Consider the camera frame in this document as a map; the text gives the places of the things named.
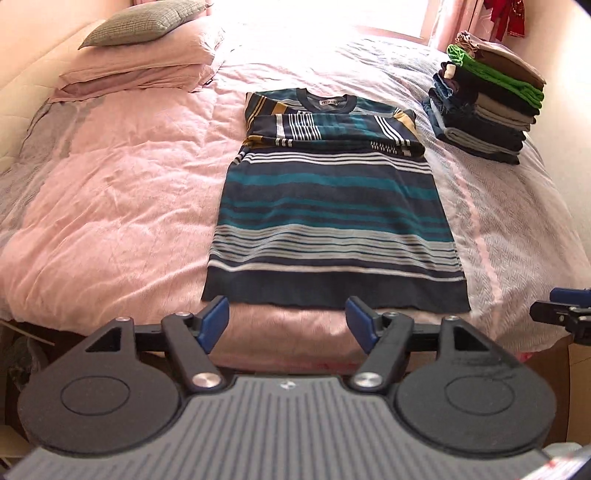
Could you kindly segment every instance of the wall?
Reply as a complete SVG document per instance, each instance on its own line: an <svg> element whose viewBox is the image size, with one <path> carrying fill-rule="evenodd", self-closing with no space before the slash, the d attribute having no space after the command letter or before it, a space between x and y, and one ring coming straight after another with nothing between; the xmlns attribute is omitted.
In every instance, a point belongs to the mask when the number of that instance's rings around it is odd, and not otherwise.
<svg viewBox="0 0 591 480"><path fill-rule="evenodd" d="M34 60L130 0L1 0L0 88Z"/></svg>
<svg viewBox="0 0 591 480"><path fill-rule="evenodd" d="M531 137L591 258L591 18L574 0L524 0L526 37L505 44L545 77Z"/></svg>

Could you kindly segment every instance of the yellow stripe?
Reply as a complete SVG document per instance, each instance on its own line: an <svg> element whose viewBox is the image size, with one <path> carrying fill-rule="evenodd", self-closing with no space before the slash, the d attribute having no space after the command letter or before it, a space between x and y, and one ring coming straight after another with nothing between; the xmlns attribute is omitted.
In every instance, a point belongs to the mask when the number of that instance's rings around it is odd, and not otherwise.
<svg viewBox="0 0 591 480"><path fill-rule="evenodd" d="M262 135L249 135L242 142L243 147L258 148L258 145L262 145Z"/></svg>
<svg viewBox="0 0 591 480"><path fill-rule="evenodd" d="M273 108L271 115L276 115L278 113L285 113L286 110L287 110L287 105L284 105L283 103L277 103L277 104L275 104L275 107Z"/></svg>
<svg viewBox="0 0 591 480"><path fill-rule="evenodd" d="M410 119L410 117L406 113L396 112L394 114L394 118L396 120L398 120L400 123L402 123L406 128L408 128L413 133L413 135L416 137L416 139L418 140L417 129L414 125L414 122Z"/></svg>
<svg viewBox="0 0 591 480"><path fill-rule="evenodd" d="M265 104L265 97L261 96L261 99L259 100L259 102L257 103L255 110L253 111L251 117L248 119L248 128L251 127L251 123L252 121L255 119L255 117L259 114L259 112L262 109L262 106Z"/></svg>

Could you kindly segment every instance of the pink duvet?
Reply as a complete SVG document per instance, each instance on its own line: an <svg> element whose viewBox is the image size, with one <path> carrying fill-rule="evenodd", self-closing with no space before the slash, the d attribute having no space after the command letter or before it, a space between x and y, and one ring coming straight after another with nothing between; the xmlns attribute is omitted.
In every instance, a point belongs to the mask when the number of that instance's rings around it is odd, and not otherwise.
<svg viewBox="0 0 591 480"><path fill-rule="evenodd" d="M4 316L88 334L121 315L155 323L199 311L226 170L245 136L245 93L306 86L413 108L466 271L467 320L514 352L564 335L533 324L527 310L554 286L591 284L570 216L530 144L510 167L434 139L419 101L440 53L360 41L304 58L264 45L244 42L198 93L126 90L39 115L21 164L0 177L19 186L0 210ZM233 304L213 359L348 371L363 354L342 312Z"/></svg>

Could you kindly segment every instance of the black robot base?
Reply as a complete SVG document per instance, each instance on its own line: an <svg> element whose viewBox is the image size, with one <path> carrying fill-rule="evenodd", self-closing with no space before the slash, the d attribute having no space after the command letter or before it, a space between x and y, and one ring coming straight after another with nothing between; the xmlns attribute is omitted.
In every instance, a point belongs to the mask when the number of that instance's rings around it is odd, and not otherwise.
<svg viewBox="0 0 591 480"><path fill-rule="evenodd" d="M207 357L224 297L160 325L119 317L31 380L19 415L39 447L5 478L517 480L548 464L554 394L512 355L459 317L345 310L368 354L348 381L224 378ZM176 381L138 351L165 352ZM404 376L418 351L437 360Z"/></svg>

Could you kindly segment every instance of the black metal bracket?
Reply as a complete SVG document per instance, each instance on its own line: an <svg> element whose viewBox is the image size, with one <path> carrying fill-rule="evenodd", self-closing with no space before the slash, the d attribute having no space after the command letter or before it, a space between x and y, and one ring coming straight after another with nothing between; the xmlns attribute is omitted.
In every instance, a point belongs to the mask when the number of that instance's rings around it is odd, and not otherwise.
<svg viewBox="0 0 591 480"><path fill-rule="evenodd" d="M533 321L564 327L580 345L591 345L591 308L537 301L530 308Z"/></svg>

